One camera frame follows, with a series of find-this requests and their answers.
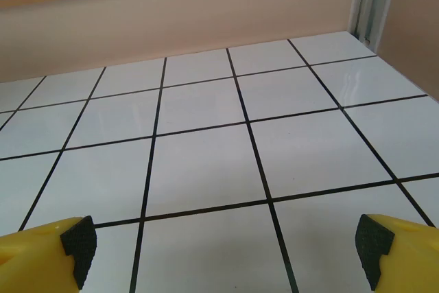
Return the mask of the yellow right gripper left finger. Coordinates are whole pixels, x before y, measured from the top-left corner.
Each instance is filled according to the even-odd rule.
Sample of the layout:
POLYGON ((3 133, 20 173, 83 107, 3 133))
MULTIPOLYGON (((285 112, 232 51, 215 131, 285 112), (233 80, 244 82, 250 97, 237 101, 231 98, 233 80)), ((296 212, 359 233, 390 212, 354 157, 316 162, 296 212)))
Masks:
POLYGON ((0 237, 0 293, 80 293, 97 249, 91 216, 0 237))

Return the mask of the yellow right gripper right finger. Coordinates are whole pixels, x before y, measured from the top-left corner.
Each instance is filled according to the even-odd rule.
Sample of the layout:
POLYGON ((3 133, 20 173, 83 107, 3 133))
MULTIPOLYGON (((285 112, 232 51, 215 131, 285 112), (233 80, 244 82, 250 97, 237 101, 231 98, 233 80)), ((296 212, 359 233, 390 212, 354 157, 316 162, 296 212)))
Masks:
POLYGON ((439 293, 439 229, 363 214, 355 247, 374 293, 439 293))

